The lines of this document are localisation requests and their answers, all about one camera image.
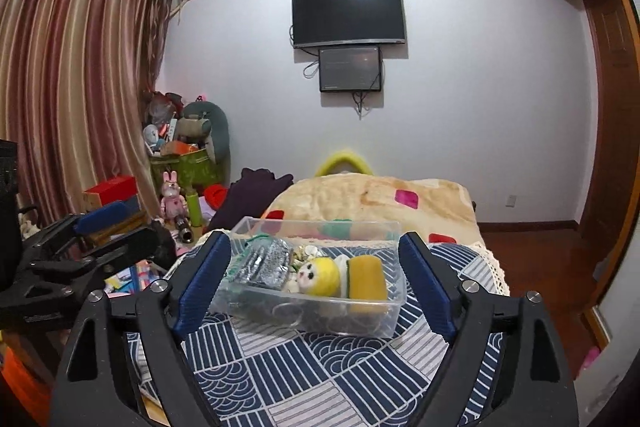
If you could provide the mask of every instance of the pink square patch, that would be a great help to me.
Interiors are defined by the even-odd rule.
[[[396,190],[396,201],[411,208],[418,208],[418,194],[411,190]]]

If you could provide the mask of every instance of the wall-mounted television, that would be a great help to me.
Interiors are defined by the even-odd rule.
[[[291,0],[293,47],[403,44],[402,0]]]

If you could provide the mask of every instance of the dark purple garment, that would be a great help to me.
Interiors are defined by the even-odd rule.
[[[213,229],[230,230],[244,216],[260,217],[273,200],[291,185],[291,174],[276,179],[273,172],[267,169],[242,169],[240,179],[231,184],[220,210],[209,221],[207,232]]]

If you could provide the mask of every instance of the wooden door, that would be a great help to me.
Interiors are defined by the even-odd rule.
[[[634,212],[640,150],[640,75],[622,0],[584,0],[598,70],[598,136],[580,232],[604,259]]]

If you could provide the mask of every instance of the green bottle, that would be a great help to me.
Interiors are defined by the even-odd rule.
[[[185,199],[187,200],[187,208],[189,209],[189,219],[192,227],[202,226],[202,212],[200,211],[200,200],[198,193],[194,190],[189,192]]]

